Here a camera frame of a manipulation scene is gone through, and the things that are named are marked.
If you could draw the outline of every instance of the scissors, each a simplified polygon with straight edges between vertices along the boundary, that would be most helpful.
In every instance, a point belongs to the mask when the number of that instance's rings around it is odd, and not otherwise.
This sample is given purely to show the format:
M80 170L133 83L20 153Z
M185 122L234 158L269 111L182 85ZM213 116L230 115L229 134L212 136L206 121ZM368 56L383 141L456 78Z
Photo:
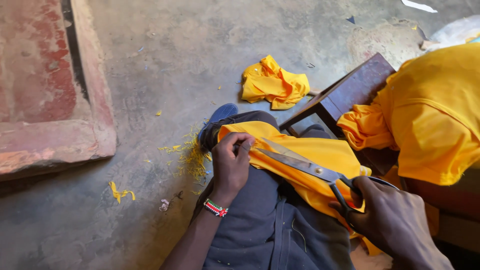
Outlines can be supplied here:
M353 182L355 181L355 178L349 179L344 174L333 171L333 170L330 170L330 169L327 169L327 168L322 167L320 165L317 165L317 164L313 163L311 160L295 153L294 151L292 151L292 150L290 150L290 149L288 149L288 148L286 148L286 147L284 147L280 144L274 143L274 142L272 142L268 139L265 139L265 138L262 138L262 139L265 142L267 142L270 147L275 149L280 154L275 153L275 152L271 152L271 151L268 151L268 150L265 150L265 149L258 148L258 150L260 152L266 154L267 156L271 157L272 159L274 159L278 162L281 162L281 163L283 163L287 166L290 166L290 167L292 167L294 169L297 169L299 171L302 171L304 173L308 173L310 175L313 175L313 176L325 181L325 183L327 183L328 186L332 189L333 193L335 194L336 199L338 200L338 202L342 206L342 212L340 213L340 215L343 218L345 218L345 221L350 226L350 228L352 228L353 231L356 232L354 226L349 221L349 218L348 218L349 213L350 212L355 212L355 213L360 213L360 214L364 214L364 213L358 211L355 208L350 207L347 204L347 202L345 201L345 199L343 198L342 194L340 193L340 191L338 190L338 188L335 184L337 179L340 179L353 192L355 192L356 194L361 196L362 194L361 194L360 189L358 189L357 187L355 187L353 185ZM383 181L382 179L378 179L378 178L371 177L371 176L367 176L367 177L370 180L372 180L374 182L377 182L379 184L383 184L383 185L392 187L394 189L398 189L394 185L390 184L389 182Z

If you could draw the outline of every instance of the scissor blade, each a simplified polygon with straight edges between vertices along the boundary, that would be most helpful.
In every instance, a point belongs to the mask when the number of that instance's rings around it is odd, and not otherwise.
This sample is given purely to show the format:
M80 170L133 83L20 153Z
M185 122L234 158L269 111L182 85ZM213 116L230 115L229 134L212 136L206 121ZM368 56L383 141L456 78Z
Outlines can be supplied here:
M296 158L291 158L282 154L274 153L265 149L257 148L260 152L266 154L267 156L273 158L274 160L281 162L287 166L295 168L299 171L308 173L315 177L318 177L326 182L334 184L335 181L340 178L340 175L336 171L329 170L317 164L306 162L303 160L298 160Z
M285 155L287 157L291 157L291 158L294 158L294 159L298 159L298 160L301 160L301 161L304 161L304 162L312 163L308 158L304 158L303 156L293 152L292 150L286 148L283 145L280 145L278 143L274 143L271 140L268 140L268 139L265 139L265 138L262 138L262 139L265 142L267 142L268 145L270 145L273 149L275 149L278 153L280 153L282 155Z

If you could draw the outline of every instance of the person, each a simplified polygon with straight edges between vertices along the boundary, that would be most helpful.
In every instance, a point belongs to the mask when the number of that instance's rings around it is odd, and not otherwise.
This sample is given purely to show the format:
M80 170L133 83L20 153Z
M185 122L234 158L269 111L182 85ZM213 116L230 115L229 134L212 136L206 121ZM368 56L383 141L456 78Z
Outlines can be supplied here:
M267 112L237 112L233 104L220 107L200 132L199 144L212 152L214 177L160 270L354 269L347 229L310 207L278 175L249 164L253 136L231 132L217 142L225 124L262 121L278 129ZM301 136L330 138L320 125ZM366 177L354 183L362 192L362 197L352 192L354 204L360 207L365 200L365 213L351 213L350 221L393 258L394 268L453 269L433 243L419 196ZM204 203L215 204L217 211ZM329 206L340 210L336 201Z

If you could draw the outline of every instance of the left hand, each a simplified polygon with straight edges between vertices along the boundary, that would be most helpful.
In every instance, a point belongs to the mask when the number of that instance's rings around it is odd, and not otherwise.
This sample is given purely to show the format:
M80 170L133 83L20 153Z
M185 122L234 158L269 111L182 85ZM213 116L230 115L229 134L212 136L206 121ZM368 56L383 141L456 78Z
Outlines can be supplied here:
M248 133L230 132L212 149L215 176L212 200L217 203L213 199L217 197L218 205L228 207L247 183L248 153L254 142L255 138Z

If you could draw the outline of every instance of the hand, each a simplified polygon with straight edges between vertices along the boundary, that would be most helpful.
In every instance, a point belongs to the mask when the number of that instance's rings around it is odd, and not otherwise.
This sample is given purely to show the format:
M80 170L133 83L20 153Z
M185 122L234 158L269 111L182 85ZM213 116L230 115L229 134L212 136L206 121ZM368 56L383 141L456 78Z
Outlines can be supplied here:
M359 233L392 256L394 263L402 263L404 267L451 269L450 262L430 236L421 197L381 185L365 176L357 177L353 184L363 195L362 198L351 192L354 205L360 208L365 199L365 213L350 212L349 216ZM329 206L341 211L339 202L332 201Z
M248 133L230 132L212 149L215 176L212 201L228 207L248 178L248 152L255 138Z

